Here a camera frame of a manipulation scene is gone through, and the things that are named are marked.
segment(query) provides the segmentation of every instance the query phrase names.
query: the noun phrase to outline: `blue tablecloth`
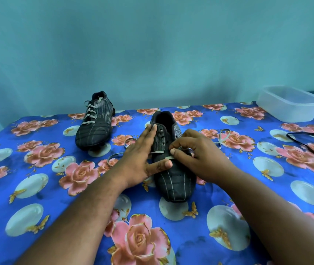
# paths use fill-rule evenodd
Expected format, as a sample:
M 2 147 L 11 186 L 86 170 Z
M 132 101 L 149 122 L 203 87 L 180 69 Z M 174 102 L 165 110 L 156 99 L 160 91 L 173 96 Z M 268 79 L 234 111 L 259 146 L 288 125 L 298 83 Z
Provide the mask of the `blue tablecloth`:
M 75 145 L 83 113 L 23 117 L 1 131 L 0 264 L 12 264 L 79 192 L 104 176 L 108 156 L 124 151 L 125 140 L 137 137 L 156 110 L 117 112 L 111 140 L 96 152 Z M 172 112 L 182 132 L 195 129 L 214 141 L 221 129 L 231 129 L 222 143 L 225 155 L 293 203 L 294 210 L 314 219 L 314 155 L 285 136 L 290 131 L 314 132 L 314 120 L 282 123 L 252 102 L 160 110 Z M 314 148 L 314 137 L 297 138 Z M 134 233 L 139 223 L 145 223 L 144 240 L 149 242 L 142 249 L 141 234 Z M 125 236 L 137 237 L 124 243 Z M 137 247 L 151 258 L 137 258 Z M 96 264 L 121 265 L 127 258 L 138 265 L 272 263 L 230 197 L 201 179 L 190 200 L 181 204 L 162 199 L 153 178 L 119 196 Z

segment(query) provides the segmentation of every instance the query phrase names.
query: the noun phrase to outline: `person's right hand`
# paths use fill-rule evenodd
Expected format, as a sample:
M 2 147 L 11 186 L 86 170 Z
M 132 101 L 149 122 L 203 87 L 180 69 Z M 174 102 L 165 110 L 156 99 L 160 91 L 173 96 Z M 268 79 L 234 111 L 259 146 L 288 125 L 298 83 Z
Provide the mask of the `person's right hand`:
M 191 148 L 194 158 L 178 150 L 180 146 Z M 176 160 L 207 182 L 217 184 L 237 169 L 211 139 L 193 129 L 187 129 L 169 146 L 169 150 Z

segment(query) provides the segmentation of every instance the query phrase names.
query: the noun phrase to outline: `finger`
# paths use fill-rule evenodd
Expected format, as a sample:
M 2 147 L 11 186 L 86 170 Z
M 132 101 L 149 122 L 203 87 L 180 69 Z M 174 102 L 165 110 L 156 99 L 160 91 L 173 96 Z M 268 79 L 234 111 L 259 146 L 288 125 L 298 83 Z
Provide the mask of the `finger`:
M 151 128 L 152 128 L 152 125 L 148 124 L 145 130 L 141 133 L 141 135 L 139 136 L 139 138 L 136 140 L 134 144 L 141 145 L 144 139 L 146 138 L 147 134 L 150 132 Z
M 193 170 L 193 168 L 196 167 L 196 162 L 198 160 L 191 157 L 190 155 L 187 155 L 185 152 L 178 149 L 171 149 L 170 154 L 174 157 L 174 159 L 181 162 L 190 170 Z
M 143 149 L 150 151 L 152 144 L 153 144 L 153 140 L 155 139 L 156 136 L 156 132 L 157 132 L 157 125 L 154 124 L 153 127 L 151 128 L 150 132 L 146 135 L 144 142 L 143 142 Z
M 200 136 L 203 136 L 203 135 L 194 129 L 187 129 L 182 134 L 182 137 L 200 137 Z
M 173 166 L 171 160 L 160 160 L 153 164 L 146 164 L 146 173 L 148 176 L 156 174 L 158 172 L 170 169 Z
M 174 142 L 172 142 L 171 145 L 169 145 L 169 149 L 179 148 L 183 147 L 185 149 L 191 148 L 192 150 L 195 150 L 196 148 L 196 138 L 193 137 L 180 137 Z

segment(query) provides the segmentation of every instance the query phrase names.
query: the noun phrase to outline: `shoe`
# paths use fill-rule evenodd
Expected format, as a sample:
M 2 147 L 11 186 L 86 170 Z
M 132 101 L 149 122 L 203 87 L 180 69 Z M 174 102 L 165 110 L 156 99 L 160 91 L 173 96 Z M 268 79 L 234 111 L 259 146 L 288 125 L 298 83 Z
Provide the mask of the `shoe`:
M 110 138 L 111 120 L 115 115 L 113 104 L 104 91 L 94 93 L 87 100 L 87 111 L 76 133 L 76 146 L 81 150 L 95 150 Z
M 170 159 L 173 163 L 172 168 L 154 175 L 156 187 L 165 200 L 185 202 L 195 189 L 196 175 L 169 153 L 169 145 L 182 135 L 179 126 L 169 111 L 156 111 L 152 116 L 151 124 L 157 125 L 151 149 L 152 162 Z

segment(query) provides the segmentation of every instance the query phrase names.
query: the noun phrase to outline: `forearm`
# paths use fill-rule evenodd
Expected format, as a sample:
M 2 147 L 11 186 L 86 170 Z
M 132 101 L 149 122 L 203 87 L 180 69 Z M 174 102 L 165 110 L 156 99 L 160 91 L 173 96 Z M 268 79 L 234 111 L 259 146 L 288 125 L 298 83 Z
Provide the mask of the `forearm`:
M 123 190 L 110 171 L 95 180 L 17 263 L 93 264 L 114 203 Z
M 314 220 L 237 168 L 215 183 L 232 198 L 275 264 L 314 264 Z

